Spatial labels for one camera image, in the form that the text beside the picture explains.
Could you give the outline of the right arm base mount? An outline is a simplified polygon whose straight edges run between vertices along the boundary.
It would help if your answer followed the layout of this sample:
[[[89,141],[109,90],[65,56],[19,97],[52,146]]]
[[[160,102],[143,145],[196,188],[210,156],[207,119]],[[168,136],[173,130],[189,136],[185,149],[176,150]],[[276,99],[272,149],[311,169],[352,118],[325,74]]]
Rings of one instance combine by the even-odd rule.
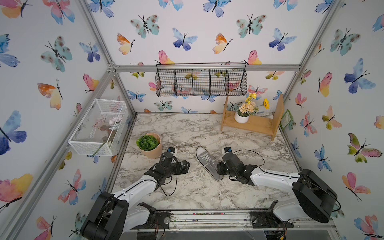
[[[293,228],[294,224],[289,221],[280,220],[274,213],[274,208],[279,201],[273,201],[268,209],[251,211],[250,222],[254,229],[278,229],[278,228]]]

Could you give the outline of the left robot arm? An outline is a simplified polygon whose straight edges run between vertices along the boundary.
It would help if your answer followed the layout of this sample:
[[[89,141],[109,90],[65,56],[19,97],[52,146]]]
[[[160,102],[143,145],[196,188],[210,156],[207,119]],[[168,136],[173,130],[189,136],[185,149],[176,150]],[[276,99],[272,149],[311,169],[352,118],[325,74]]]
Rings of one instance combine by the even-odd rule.
[[[169,213],[157,210],[141,200],[162,189],[166,179],[189,172],[191,164],[179,161],[175,150],[161,154],[159,162],[154,164],[135,183],[116,193],[101,193],[86,220],[80,235],[87,240],[118,240],[130,230],[165,231],[169,228]]]

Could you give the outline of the grey canvas sneaker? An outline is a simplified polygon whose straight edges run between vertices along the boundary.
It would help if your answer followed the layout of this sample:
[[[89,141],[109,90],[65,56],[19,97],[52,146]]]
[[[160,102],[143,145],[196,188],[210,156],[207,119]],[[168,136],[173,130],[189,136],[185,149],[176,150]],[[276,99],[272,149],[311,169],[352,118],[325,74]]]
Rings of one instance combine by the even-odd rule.
[[[202,147],[197,148],[196,159],[215,181],[223,180],[224,176],[218,173],[217,164],[219,162],[216,161],[206,149]]]

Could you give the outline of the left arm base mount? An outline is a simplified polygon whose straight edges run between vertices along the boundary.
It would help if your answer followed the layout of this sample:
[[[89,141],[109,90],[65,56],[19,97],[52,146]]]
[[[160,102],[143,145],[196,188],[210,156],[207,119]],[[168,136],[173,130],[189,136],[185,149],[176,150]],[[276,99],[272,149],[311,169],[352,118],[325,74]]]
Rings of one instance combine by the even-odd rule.
[[[169,229],[171,223],[170,212],[158,211],[146,203],[139,203],[136,210],[140,210],[140,214],[139,217],[135,217],[133,230],[147,230],[157,227]]]

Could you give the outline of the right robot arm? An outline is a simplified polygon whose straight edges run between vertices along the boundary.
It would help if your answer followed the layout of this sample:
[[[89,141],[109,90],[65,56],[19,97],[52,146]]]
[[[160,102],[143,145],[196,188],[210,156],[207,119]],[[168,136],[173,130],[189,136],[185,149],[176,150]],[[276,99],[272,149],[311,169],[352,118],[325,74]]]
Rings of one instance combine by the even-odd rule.
[[[276,200],[269,208],[272,216],[282,222],[309,217],[326,224],[335,211],[334,207],[341,209],[336,192],[311,170],[283,173],[244,165],[229,147],[223,150],[222,159],[217,165],[218,174],[228,176],[231,181],[273,188],[293,196],[286,201]]]

